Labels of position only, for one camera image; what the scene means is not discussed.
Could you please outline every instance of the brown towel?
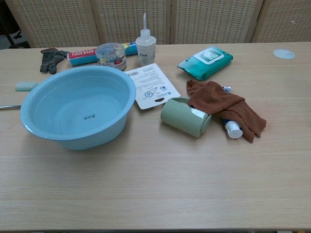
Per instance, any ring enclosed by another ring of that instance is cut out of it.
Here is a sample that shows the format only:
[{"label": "brown towel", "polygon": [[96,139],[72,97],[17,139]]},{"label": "brown towel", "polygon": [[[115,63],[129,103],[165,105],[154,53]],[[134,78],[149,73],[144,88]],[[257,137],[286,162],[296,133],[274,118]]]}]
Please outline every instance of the brown towel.
[{"label": "brown towel", "polygon": [[260,118],[245,102],[245,99],[227,93],[216,82],[187,81],[189,106],[219,118],[236,121],[243,130],[248,142],[253,142],[254,135],[260,137],[266,127],[266,120]]}]

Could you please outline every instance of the plastic container with lid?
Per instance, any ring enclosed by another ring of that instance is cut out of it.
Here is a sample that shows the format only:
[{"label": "plastic container with lid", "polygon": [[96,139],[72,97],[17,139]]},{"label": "plastic container with lid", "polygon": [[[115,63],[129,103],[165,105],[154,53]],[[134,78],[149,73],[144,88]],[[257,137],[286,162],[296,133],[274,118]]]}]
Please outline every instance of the plastic container with lid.
[{"label": "plastic container with lid", "polygon": [[125,48],[119,43],[100,45],[95,50],[97,62],[101,66],[126,69]]}]

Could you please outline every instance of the teal wet wipes package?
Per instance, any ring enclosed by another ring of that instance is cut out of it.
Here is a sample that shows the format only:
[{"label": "teal wet wipes package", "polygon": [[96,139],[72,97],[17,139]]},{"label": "teal wet wipes package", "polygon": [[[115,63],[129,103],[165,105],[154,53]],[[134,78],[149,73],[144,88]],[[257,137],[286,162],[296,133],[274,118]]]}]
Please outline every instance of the teal wet wipes package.
[{"label": "teal wet wipes package", "polygon": [[232,59],[233,56],[231,54],[218,47],[210,46],[181,62],[177,67],[198,80],[206,80],[227,66]]}]

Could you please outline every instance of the barcode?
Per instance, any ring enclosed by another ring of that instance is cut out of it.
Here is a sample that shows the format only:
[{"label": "barcode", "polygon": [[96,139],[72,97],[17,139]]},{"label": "barcode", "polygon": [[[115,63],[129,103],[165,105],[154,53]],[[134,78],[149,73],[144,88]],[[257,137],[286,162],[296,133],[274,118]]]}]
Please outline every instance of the barcode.
[{"label": "barcode", "polygon": [[127,74],[128,76],[133,76],[133,75],[138,75],[138,72],[133,72],[133,73],[130,73],[130,74]]},{"label": "barcode", "polygon": [[143,71],[148,72],[148,71],[153,70],[153,69],[154,69],[153,67],[149,67],[149,68],[143,69]]}]

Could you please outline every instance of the woven panel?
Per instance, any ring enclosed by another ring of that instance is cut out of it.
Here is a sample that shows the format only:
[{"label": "woven panel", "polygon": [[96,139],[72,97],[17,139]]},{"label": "woven panel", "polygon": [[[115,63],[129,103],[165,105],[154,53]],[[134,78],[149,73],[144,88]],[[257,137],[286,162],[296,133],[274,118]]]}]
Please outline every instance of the woven panel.
[{"label": "woven panel", "polygon": [[177,0],[171,43],[243,43],[257,0]]},{"label": "woven panel", "polygon": [[311,0],[272,0],[254,42],[311,41]]},{"label": "woven panel", "polygon": [[99,44],[88,0],[7,0],[33,48]]},{"label": "woven panel", "polygon": [[135,41],[143,29],[144,12],[147,27],[157,43],[165,44],[169,39],[166,28],[170,16],[166,15],[170,14],[171,7],[168,0],[92,0],[91,4],[101,43]]}]

